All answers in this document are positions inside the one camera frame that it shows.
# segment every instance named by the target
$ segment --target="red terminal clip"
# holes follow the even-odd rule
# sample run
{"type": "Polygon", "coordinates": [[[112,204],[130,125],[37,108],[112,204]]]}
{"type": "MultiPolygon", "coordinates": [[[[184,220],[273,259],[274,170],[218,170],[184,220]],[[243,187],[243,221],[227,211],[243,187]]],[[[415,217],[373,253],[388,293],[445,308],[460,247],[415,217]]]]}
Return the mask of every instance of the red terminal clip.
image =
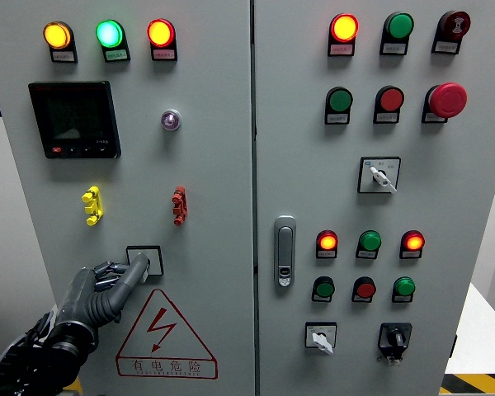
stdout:
{"type": "Polygon", "coordinates": [[[176,216],[174,219],[174,225],[179,227],[187,218],[187,198],[184,187],[176,187],[174,195],[172,196],[172,203],[174,204],[172,213],[176,216]]]}

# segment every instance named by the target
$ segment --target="white switch handle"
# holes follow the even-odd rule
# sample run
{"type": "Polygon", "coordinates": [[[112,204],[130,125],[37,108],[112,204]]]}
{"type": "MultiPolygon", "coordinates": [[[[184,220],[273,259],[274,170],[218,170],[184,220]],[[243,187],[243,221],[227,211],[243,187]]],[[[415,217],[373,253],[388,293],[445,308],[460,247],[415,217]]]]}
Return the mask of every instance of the white switch handle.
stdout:
{"type": "Polygon", "coordinates": [[[375,167],[370,167],[372,176],[378,182],[378,184],[384,188],[387,188],[392,194],[397,190],[394,188],[393,183],[390,182],[389,178],[386,177],[382,172],[378,171],[375,167]]]}
{"type": "Polygon", "coordinates": [[[324,353],[333,355],[332,346],[327,341],[327,338],[324,335],[314,333],[312,334],[312,337],[313,337],[313,342],[315,342],[315,345],[317,345],[317,348],[319,348],[324,353]]]}

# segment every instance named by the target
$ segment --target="triangle warning sign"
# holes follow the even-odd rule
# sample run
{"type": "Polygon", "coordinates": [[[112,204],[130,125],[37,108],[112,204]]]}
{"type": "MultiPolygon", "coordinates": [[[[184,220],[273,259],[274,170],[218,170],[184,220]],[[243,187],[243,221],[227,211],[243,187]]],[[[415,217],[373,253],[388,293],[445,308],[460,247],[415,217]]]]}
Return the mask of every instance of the triangle warning sign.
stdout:
{"type": "Polygon", "coordinates": [[[122,377],[218,378],[215,357],[160,289],[150,293],[115,363],[122,377]]]}

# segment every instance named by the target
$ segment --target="green indicator light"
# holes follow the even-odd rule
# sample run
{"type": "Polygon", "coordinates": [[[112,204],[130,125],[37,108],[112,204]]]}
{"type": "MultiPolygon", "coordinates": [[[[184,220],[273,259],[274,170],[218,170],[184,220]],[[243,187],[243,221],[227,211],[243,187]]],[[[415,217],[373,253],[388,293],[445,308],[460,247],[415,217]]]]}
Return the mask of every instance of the green indicator light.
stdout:
{"type": "Polygon", "coordinates": [[[398,280],[396,280],[396,283],[394,284],[394,289],[396,290],[396,293],[398,293],[399,295],[408,296],[414,293],[416,286],[414,285],[414,281],[411,278],[405,276],[403,278],[399,278],[398,280]]]}
{"type": "Polygon", "coordinates": [[[321,297],[330,297],[331,295],[333,295],[335,289],[333,285],[330,285],[329,283],[322,283],[321,285],[317,286],[316,291],[317,294],[321,297]]]}
{"type": "Polygon", "coordinates": [[[103,47],[114,48],[123,41],[123,29],[116,21],[103,21],[97,25],[97,39],[103,47]]]}
{"type": "Polygon", "coordinates": [[[377,250],[381,246],[381,237],[375,231],[365,231],[360,236],[360,245],[369,252],[377,250]]]}
{"type": "Polygon", "coordinates": [[[395,39],[403,39],[411,34],[414,21],[409,14],[396,14],[390,18],[387,31],[395,39]]]}
{"type": "Polygon", "coordinates": [[[330,96],[330,107],[335,111],[345,111],[351,103],[352,97],[348,91],[340,89],[330,96]]]}

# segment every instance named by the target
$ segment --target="digital meter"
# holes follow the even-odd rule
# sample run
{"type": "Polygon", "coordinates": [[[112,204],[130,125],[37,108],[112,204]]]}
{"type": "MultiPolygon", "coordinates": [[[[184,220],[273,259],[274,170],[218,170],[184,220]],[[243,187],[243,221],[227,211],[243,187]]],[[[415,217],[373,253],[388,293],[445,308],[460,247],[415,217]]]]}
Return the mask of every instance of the digital meter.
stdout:
{"type": "Polygon", "coordinates": [[[121,155],[109,82],[33,82],[29,90],[47,158],[121,155]]]}

